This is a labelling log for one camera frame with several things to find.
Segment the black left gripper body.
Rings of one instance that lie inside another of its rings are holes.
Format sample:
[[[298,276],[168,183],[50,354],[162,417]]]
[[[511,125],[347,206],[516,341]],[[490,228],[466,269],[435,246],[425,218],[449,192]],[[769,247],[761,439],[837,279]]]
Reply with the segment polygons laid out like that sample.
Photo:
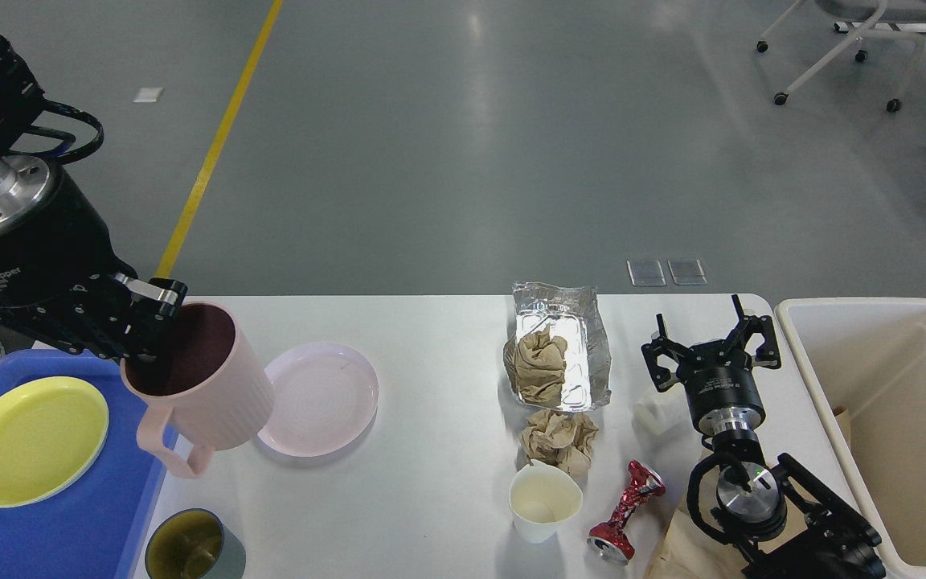
[[[85,311],[98,306],[107,318],[124,318],[133,297],[118,275],[135,271],[63,165],[28,154],[0,158],[0,308],[79,294]]]

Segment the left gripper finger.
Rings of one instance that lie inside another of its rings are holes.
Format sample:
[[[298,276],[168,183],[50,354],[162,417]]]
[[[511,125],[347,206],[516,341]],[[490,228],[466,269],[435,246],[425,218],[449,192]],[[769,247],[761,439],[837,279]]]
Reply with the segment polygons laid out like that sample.
[[[0,308],[0,325],[73,355],[91,352],[112,360],[131,355],[119,323],[88,306]]]
[[[174,279],[93,274],[69,293],[69,349],[143,366],[169,359],[170,332],[187,292]]]

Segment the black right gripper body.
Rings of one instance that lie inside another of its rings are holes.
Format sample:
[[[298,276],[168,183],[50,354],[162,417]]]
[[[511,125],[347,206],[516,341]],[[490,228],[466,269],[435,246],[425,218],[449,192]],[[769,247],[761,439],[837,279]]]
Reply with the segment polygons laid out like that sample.
[[[752,355],[735,346],[723,351],[723,342],[690,346],[690,355],[678,363],[692,425],[704,437],[732,429],[753,431],[767,417],[756,378]]]

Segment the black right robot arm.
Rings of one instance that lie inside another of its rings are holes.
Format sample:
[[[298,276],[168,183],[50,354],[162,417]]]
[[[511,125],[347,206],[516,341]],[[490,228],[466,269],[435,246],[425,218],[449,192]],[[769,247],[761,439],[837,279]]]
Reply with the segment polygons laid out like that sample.
[[[672,340],[664,316],[641,348],[655,389],[680,384],[707,455],[691,470],[685,503],[692,523],[746,560],[746,578],[883,578],[881,536],[792,455],[770,466],[757,436],[767,417],[753,375],[782,365],[774,322],[732,296],[727,337],[695,345]]]

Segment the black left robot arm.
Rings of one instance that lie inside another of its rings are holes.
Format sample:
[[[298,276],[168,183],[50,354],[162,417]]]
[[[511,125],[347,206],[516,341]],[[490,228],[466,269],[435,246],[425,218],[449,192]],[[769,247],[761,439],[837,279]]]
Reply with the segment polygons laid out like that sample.
[[[153,363],[187,286],[140,279],[66,171],[104,139],[92,114],[47,99],[0,35],[0,325],[73,355]]]

